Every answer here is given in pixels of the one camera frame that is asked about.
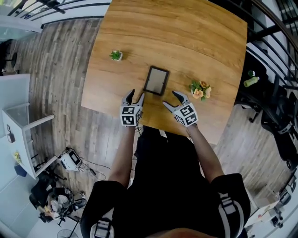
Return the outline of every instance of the person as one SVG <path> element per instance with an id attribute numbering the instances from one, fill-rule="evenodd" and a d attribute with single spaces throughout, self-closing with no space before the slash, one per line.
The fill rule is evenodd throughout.
<path id="1" fill-rule="evenodd" d="M 250 215 L 242 176 L 224 174 L 196 124 L 187 131 L 193 143 L 169 132 L 165 138 L 144 126 L 128 188 L 135 126 L 124 129 L 108 181 L 94 184 L 83 211 L 84 238 L 239 236 Z"/>

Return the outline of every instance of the small potted succulent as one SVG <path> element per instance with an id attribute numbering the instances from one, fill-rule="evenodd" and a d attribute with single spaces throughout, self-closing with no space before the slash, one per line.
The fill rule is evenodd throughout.
<path id="1" fill-rule="evenodd" d="M 122 56 L 123 54 L 119 50 L 113 50 L 110 54 L 110 58 L 116 61 L 120 61 L 122 59 Z"/>
<path id="2" fill-rule="evenodd" d="M 190 85 L 190 91 L 195 99 L 204 101 L 205 99 L 210 98 L 211 87 L 204 81 L 198 82 L 193 80 Z"/>

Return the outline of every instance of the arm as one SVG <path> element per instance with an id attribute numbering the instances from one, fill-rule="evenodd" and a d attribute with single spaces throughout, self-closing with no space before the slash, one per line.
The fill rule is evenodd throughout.
<path id="1" fill-rule="evenodd" d="M 108 178 L 121 183 L 125 188 L 129 185 L 134 137 L 135 126 L 126 127 Z"/>
<path id="2" fill-rule="evenodd" d="M 213 149 L 195 124 L 187 127 L 187 129 L 193 140 L 204 175 L 208 182 L 211 183 L 216 177 L 224 175 L 220 162 Z"/>

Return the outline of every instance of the plant pot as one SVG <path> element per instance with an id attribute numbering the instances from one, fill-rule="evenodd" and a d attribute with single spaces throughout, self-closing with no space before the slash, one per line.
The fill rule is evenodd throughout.
<path id="1" fill-rule="evenodd" d="M 119 59 L 114 59 L 115 61 L 120 61 L 120 60 L 122 60 L 122 57 L 123 57 L 123 53 L 121 52 L 121 51 L 119 51 L 119 53 L 120 53 L 120 58 Z"/>

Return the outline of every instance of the office chair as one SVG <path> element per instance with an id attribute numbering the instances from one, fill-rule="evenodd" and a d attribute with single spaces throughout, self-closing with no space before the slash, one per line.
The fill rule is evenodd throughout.
<path id="1" fill-rule="evenodd" d="M 243 82 L 250 78 L 247 73 L 249 70 L 255 71 L 260 80 L 246 88 Z M 287 97 L 286 89 L 279 85 L 279 76 L 276 75 L 274 83 L 271 83 L 265 66 L 248 52 L 234 104 L 255 110 L 255 116 L 249 119 L 252 123 L 263 112 L 261 126 L 273 134 L 281 159 L 286 161 L 290 170 L 294 170 L 298 165 L 297 150 L 293 143 L 294 137 L 298 139 L 295 130 L 295 127 L 298 128 L 297 98 L 293 92 Z"/>

